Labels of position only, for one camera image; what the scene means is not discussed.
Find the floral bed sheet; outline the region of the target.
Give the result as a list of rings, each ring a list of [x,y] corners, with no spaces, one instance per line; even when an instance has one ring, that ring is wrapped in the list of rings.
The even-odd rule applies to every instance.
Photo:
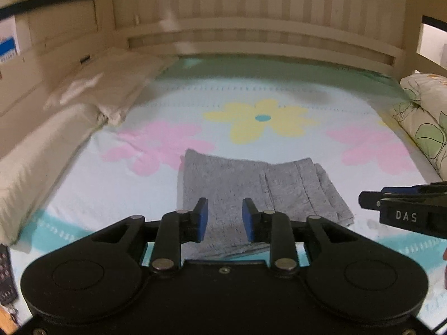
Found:
[[[149,83],[118,126],[96,131],[12,246],[16,279],[40,256],[131,215],[183,209],[188,150],[280,164],[305,158],[328,174],[351,230],[419,262],[430,289],[420,319],[446,317],[446,242],[382,225],[362,191],[437,181],[393,118],[405,99],[379,74],[251,58],[181,59]]]

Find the beige pillow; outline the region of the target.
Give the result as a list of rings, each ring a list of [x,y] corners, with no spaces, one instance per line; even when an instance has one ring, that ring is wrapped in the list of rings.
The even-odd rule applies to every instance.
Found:
[[[91,104],[117,126],[144,87],[177,61],[176,56],[107,49],[65,77],[49,95],[45,108]]]
[[[108,119],[90,104],[49,117],[1,159],[1,243],[17,242],[28,218],[49,196],[72,157]]]

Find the black patterned phone case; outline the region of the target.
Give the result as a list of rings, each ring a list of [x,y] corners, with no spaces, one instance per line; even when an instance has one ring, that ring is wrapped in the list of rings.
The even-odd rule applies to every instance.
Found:
[[[13,277],[9,249],[0,245],[0,300],[1,305],[7,306],[17,299],[17,289]]]

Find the blue white wall sticker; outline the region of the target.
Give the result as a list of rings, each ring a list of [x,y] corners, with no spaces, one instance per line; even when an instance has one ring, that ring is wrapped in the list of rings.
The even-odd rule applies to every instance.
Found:
[[[17,29],[15,17],[8,17],[0,23],[0,60],[9,61],[17,55]]]

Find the beige pillow near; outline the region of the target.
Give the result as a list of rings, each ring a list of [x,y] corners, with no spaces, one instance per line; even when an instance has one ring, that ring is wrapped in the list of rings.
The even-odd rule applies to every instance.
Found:
[[[49,117],[1,159],[1,243],[17,242],[28,218],[49,196],[72,157],[108,119],[90,104]]]

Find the wooden bed headboard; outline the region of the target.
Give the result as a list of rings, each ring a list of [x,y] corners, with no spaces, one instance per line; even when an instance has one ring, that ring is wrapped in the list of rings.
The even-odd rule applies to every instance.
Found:
[[[132,39],[172,36],[173,41],[153,42],[139,47],[156,55],[250,54],[301,58],[371,70],[398,77],[405,65],[406,53],[396,46],[364,35],[292,20],[261,17],[194,17],[160,20],[114,31],[116,46],[128,48]],[[333,51],[299,45],[286,40],[301,35],[323,42],[341,43],[343,48],[364,49],[390,58],[384,63],[350,51]]]

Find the grey speckled pants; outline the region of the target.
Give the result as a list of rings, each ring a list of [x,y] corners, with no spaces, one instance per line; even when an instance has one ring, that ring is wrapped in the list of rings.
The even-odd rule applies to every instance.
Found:
[[[183,208],[208,200],[204,240],[182,246],[184,259],[224,259],[259,253],[266,244],[251,244],[242,221],[242,202],[253,200],[260,210],[287,214],[303,222],[318,215],[348,227],[354,222],[326,171],[309,158],[280,164],[230,160],[188,150],[183,167]]]

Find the beige pillow far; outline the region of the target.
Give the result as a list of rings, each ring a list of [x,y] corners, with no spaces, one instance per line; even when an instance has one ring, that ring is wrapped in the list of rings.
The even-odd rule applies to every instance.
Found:
[[[144,87],[177,61],[176,56],[107,49],[65,77],[49,95],[45,108],[91,104],[117,126]]]

